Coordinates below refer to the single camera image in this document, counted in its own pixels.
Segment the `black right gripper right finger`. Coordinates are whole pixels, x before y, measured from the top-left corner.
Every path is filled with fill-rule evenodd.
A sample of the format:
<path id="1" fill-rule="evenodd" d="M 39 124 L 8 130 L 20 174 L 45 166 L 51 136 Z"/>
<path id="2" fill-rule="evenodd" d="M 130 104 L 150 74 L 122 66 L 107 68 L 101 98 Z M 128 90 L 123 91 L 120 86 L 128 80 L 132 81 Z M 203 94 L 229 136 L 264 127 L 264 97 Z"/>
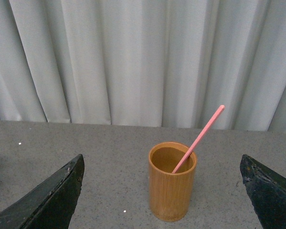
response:
<path id="1" fill-rule="evenodd" d="M 240 171 L 246 193 L 264 229 L 286 229 L 286 178 L 249 155 Z"/>

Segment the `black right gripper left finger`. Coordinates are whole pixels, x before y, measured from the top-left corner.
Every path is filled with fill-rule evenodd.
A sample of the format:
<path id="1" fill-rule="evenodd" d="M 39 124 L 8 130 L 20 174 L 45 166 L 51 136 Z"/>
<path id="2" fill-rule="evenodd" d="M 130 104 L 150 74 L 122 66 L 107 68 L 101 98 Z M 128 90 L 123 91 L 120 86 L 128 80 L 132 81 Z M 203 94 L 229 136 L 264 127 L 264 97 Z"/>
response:
<path id="1" fill-rule="evenodd" d="M 82 189 L 85 163 L 77 155 L 0 213 L 0 229 L 66 229 Z"/>

